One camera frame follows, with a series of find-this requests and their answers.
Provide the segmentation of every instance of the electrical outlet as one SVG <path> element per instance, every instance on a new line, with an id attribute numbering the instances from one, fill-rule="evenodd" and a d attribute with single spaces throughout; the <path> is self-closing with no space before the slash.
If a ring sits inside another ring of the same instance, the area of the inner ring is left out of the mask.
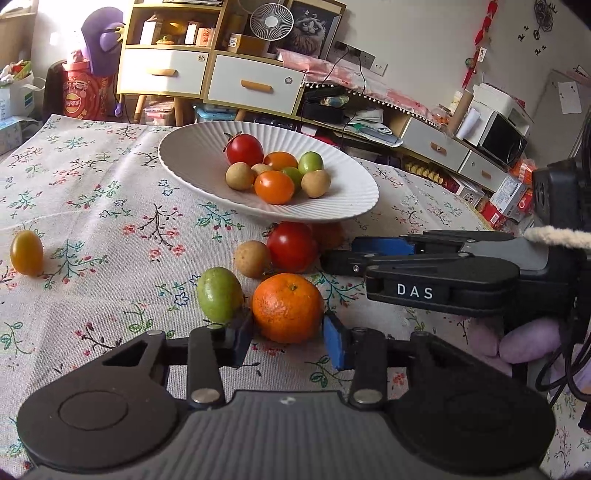
<path id="1" fill-rule="evenodd" d="M 370 68 L 370 71 L 377 73 L 378 75 L 381 75 L 383 77 L 384 73 L 386 73 L 386 68 L 388 68 L 387 63 L 381 63 L 379 61 L 374 60 L 373 65 Z"/>

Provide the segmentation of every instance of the green fruit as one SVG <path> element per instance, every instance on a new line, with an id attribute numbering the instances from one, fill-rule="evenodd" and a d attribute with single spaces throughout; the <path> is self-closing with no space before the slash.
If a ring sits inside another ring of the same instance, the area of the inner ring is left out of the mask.
<path id="1" fill-rule="evenodd" d="M 300 158 L 298 170 L 302 175 L 306 175 L 311 171 L 324 170 L 324 162 L 322 161 L 322 157 L 316 152 L 304 153 Z"/>
<path id="2" fill-rule="evenodd" d="M 291 178 L 291 181 L 295 185 L 295 192 L 298 193 L 301 190 L 301 179 L 304 177 L 300 171 L 295 167 L 286 167 L 281 170 L 285 175 Z"/>
<path id="3" fill-rule="evenodd" d="M 227 268 L 206 270 L 197 283 L 197 299 L 205 316 L 214 323 L 227 323 L 244 303 L 242 287 Z"/>

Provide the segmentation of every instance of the ribbed ceramic bowl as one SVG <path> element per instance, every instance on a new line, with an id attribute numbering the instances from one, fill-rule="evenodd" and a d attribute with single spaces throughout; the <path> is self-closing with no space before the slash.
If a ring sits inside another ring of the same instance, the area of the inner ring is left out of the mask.
<path id="1" fill-rule="evenodd" d="M 224 133 L 244 132 L 261 142 L 265 155 L 286 151 L 296 158 L 315 151 L 322 155 L 331 176 L 330 190 L 319 199 L 300 192 L 286 205 L 269 205 L 251 189 L 236 192 L 226 185 L 229 163 Z M 306 135 L 270 125 L 246 122 L 205 122 L 170 132 L 158 147 L 164 168 L 181 184 L 211 201 L 246 215 L 293 222 L 337 222 L 371 210 L 378 202 L 378 186 L 357 161 L 330 145 Z"/>

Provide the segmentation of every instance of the orange tomato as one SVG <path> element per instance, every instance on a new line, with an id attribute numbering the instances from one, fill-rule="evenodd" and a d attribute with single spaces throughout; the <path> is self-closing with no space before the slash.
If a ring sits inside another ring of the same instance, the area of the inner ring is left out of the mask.
<path id="1" fill-rule="evenodd" d="M 295 191 L 291 178 L 277 170 L 263 172 L 255 180 L 255 193 L 271 205 L 289 202 Z"/>
<path id="2" fill-rule="evenodd" d="M 273 170 L 281 171 L 287 167 L 297 168 L 296 158 L 288 152 L 273 152 L 265 157 L 265 165 L 269 165 Z"/>

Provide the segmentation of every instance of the blue gripper pad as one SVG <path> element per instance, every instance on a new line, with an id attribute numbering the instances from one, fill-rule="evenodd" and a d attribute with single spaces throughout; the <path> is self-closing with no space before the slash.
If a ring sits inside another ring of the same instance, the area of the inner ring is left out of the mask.
<path id="1" fill-rule="evenodd" d="M 359 236 L 353 240 L 351 251 L 393 257 L 414 255 L 414 245 L 396 236 Z"/>
<path id="2" fill-rule="evenodd" d="M 324 336 L 324 346 L 326 347 L 333 367 L 337 370 L 344 370 L 345 352 L 343 351 L 343 341 L 340 333 L 328 316 L 325 316 L 322 322 L 322 334 Z"/>

